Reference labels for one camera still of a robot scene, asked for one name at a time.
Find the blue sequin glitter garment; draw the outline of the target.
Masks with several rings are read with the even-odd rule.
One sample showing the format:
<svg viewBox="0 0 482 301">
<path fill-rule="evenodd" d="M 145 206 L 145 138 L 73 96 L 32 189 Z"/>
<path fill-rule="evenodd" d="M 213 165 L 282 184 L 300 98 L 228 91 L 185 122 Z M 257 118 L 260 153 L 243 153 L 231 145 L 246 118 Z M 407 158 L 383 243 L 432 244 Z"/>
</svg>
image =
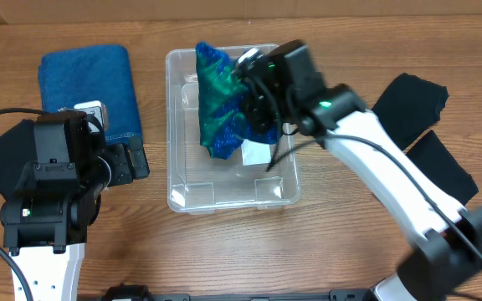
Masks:
<svg viewBox="0 0 482 301">
<path fill-rule="evenodd" d="M 245 140 L 279 145 L 281 136 L 257 135 L 241 111 L 249 90 L 235 74 L 229 55 L 206 42 L 195 47 L 200 145 L 210 157 L 227 160 Z"/>
</svg>

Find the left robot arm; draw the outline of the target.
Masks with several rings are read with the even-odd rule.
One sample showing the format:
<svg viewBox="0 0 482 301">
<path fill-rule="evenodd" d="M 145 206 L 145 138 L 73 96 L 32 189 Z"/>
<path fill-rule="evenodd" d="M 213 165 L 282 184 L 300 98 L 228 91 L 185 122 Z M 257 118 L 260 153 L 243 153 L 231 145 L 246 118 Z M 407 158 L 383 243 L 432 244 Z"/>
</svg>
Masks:
<svg viewBox="0 0 482 301">
<path fill-rule="evenodd" d="M 102 123 L 84 111 L 40 115 L 33 159 L 2 208 L 16 300 L 75 300 L 87 228 L 101 193 L 148 175 L 140 137 L 106 145 Z"/>
</svg>

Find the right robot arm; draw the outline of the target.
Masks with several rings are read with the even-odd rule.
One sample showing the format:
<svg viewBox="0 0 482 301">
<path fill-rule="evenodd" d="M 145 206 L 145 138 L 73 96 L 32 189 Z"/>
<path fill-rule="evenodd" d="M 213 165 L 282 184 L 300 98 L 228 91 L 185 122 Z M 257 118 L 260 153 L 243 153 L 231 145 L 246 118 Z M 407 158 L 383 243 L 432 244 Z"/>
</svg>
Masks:
<svg viewBox="0 0 482 301">
<path fill-rule="evenodd" d="M 300 40 L 245 51 L 235 74 L 256 132 L 295 125 L 347 165 L 400 226 L 411 253 L 372 287 L 372 300 L 444 300 L 482 270 L 482 208 L 466 209 L 433 184 L 347 85 L 329 87 Z"/>
</svg>

